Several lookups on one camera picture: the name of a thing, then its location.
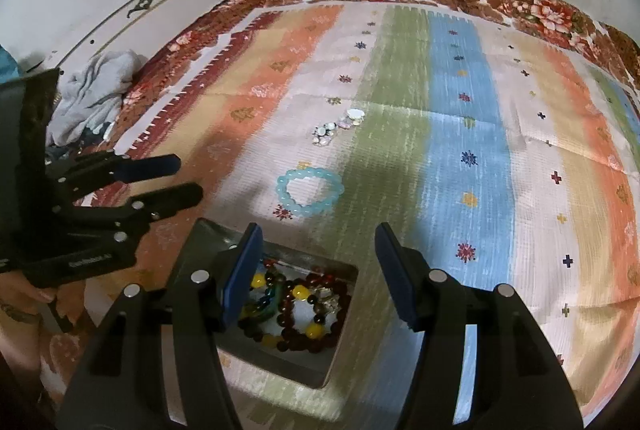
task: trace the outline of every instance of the orange stripe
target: orange stripe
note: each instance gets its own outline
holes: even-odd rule
[[[593,105],[587,85],[564,53],[549,46],[543,47],[543,53],[552,69],[560,76],[558,84],[564,85],[572,102],[572,121],[580,122],[590,149],[590,153],[583,157],[592,159],[591,171],[604,199],[609,220],[609,247],[600,248],[603,253],[595,255],[598,259],[607,259],[612,266],[609,304],[589,306],[588,302],[583,302],[592,298],[596,285],[594,282],[600,278],[591,273],[588,273],[588,282],[584,282],[584,275],[580,274],[578,293],[581,307],[578,308],[572,353],[576,357],[581,355],[582,359],[579,364],[572,359],[572,368],[581,369],[580,373],[574,375],[581,384],[573,384],[573,387],[578,402],[584,405],[583,412],[589,413],[620,384],[631,357],[637,302],[629,299],[640,294],[640,287],[631,283],[628,278],[629,270],[635,269],[638,260],[636,213],[626,174],[621,171],[622,161],[611,140],[606,118]],[[584,179],[584,176],[575,175],[572,178]],[[568,184],[572,186],[572,179],[568,180]],[[581,260],[580,266],[584,264],[586,262]]]
[[[285,17],[289,15],[288,30],[280,44],[264,56],[249,77],[240,85],[223,78],[225,81],[220,85],[216,83],[207,89],[201,100],[209,100],[215,114],[203,118],[202,127],[198,130],[184,132],[177,129],[185,145],[193,146],[193,149],[188,150],[189,155],[182,160],[182,168],[172,183],[198,182],[204,188],[205,197],[196,208],[153,224],[136,253],[136,267],[113,274],[114,280],[124,284],[133,276],[143,280],[145,288],[164,285],[193,223],[206,213],[210,198],[232,171],[244,144],[271,117],[287,92],[292,76],[314,51],[322,35],[334,25],[341,10],[342,6],[322,6],[283,13],[273,27],[283,26],[282,19],[286,22]],[[258,36],[268,32],[258,32]],[[252,87],[264,85],[268,86],[266,97],[251,94]],[[176,135],[172,132],[166,142],[175,145],[176,139],[172,137]],[[222,146],[224,150],[212,158],[212,146]],[[162,152],[162,144],[156,147],[155,152]]]

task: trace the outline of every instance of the white gemstone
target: white gemstone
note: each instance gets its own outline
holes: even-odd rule
[[[364,118],[364,111],[359,108],[350,108],[347,110],[347,116],[349,116],[352,120],[361,120]]]

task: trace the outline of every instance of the yellow bead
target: yellow bead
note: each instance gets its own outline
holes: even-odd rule
[[[307,289],[306,287],[304,287],[303,285],[297,285],[295,286],[295,288],[293,288],[293,291],[291,292],[293,294],[293,296],[295,296],[298,300],[306,300],[307,298],[309,298],[309,295],[311,294],[309,292],[309,289]]]
[[[324,333],[324,327],[315,322],[306,326],[305,334],[310,340],[317,340]]]
[[[251,287],[256,289],[258,287],[262,287],[266,283],[267,281],[265,280],[264,275],[262,273],[256,273],[251,280]]]
[[[270,349],[275,349],[278,341],[279,340],[277,336],[274,336],[273,334],[265,334],[262,337],[261,344],[263,344],[265,347],[269,347]]]

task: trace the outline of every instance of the turquoise bracelet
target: turquoise bracelet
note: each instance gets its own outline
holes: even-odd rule
[[[304,179],[306,177],[318,177],[320,179],[325,179],[331,185],[331,189],[327,197],[323,200],[303,206],[302,204],[298,204],[291,197],[291,194],[287,192],[287,186],[289,185],[289,182],[294,179]],[[334,206],[338,197],[344,192],[341,177],[337,173],[325,170],[324,168],[308,167],[303,170],[287,170],[284,175],[278,177],[276,182],[276,192],[278,193],[280,204],[289,210],[292,215],[302,217],[309,217],[315,214],[320,214],[325,210],[329,210]]]

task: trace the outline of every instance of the gray towel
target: gray towel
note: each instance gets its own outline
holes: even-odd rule
[[[77,141],[84,129],[95,131],[115,121],[137,69],[138,56],[133,51],[103,53],[60,82],[62,98],[47,127],[47,146],[66,146]]]

